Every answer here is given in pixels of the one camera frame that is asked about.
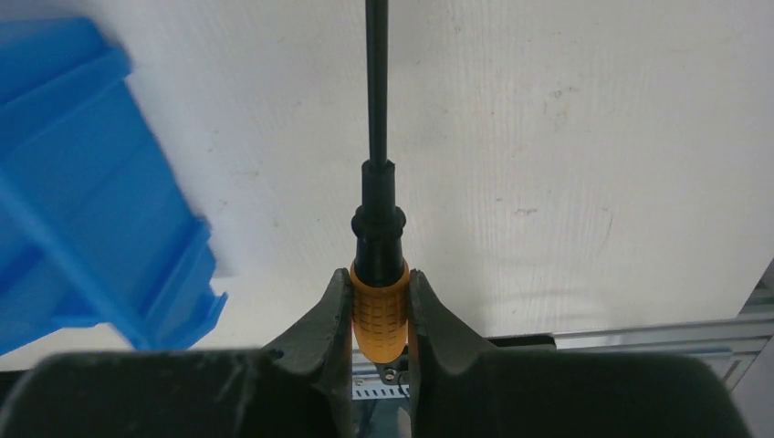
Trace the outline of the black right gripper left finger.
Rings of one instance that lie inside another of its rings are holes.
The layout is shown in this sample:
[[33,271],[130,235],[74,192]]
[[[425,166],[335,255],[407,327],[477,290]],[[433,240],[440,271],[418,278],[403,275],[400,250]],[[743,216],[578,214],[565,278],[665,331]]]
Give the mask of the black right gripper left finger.
[[1,408],[4,437],[350,437],[352,284],[261,348],[58,354]]

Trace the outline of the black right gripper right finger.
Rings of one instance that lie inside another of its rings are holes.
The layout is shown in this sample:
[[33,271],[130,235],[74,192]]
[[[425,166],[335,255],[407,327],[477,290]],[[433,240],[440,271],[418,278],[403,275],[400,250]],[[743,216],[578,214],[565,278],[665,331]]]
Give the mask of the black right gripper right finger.
[[700,360],[501,349],[411,273],[415,437],[746,437],[727,387]]

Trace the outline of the orange black screwdriver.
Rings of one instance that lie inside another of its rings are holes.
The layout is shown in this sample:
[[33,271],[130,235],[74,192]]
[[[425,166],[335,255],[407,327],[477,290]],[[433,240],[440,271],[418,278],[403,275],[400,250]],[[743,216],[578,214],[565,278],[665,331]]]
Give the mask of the orange black screwdriver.
[[389,3],[364,4],[369,159],[361,166],[361,206],[351,220],[357,238],[352,327],[362,354],[383,364],[401,356],[405,345],[409,268],[402,246],[406,218],[396,204],[387,148]]

